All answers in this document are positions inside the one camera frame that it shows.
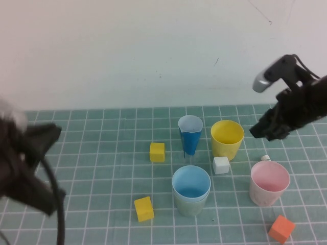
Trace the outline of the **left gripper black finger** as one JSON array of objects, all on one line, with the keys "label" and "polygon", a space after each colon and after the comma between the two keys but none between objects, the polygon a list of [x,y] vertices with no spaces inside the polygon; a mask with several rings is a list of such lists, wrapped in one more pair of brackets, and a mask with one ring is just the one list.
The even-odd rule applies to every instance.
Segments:
[{"label": "left gripper black finger", "polygon": [[49,123],[28,126],[25,135],[33,142],[54,143],[59,139],[61,131],[61,127]]},{"label": "left gripper black finger", "polygon": [[48,150],[58,141],[59,135],[36,135],[31,136],[30,141],[32,146],[43,156]]}]

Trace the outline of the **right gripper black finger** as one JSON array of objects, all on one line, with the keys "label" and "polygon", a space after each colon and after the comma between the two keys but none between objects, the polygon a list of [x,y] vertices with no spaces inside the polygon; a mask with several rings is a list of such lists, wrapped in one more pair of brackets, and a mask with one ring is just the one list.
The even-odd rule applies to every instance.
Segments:
[{"label": "right gripper black finger", "polygon": [[291,131],[292,128],[286,124],[281,124],[281,125],[270,124],[265,129],[265,138],[268,141],[272,141],[275,139],[282,140],[285,139],[290,134]]},{"label": "right gripper black finger", "polygon": [[254,138],[275,139],[275,128],[275,109],[269,109],[249,131]]}]

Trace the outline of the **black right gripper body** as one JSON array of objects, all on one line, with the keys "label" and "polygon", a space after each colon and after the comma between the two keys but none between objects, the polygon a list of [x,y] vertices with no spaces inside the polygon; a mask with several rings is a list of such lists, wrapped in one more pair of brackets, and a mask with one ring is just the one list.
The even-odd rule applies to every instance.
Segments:
[{"label": "black right gripper body", "polygon": [[322,118],[321,81],[287,85],[288,88],[277,96],[276,124],[286,124],[294,131]]}]

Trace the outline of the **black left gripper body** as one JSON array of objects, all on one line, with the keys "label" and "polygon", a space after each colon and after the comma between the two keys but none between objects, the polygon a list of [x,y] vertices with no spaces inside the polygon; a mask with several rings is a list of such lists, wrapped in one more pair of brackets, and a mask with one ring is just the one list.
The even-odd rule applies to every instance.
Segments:
[{"label": "black left gripper body", "polygon": [[12,120],[1,119],[1,157],[9,166],[11,175],[18,176],[26,164],[21,156],[38,160],[38,152]]}]

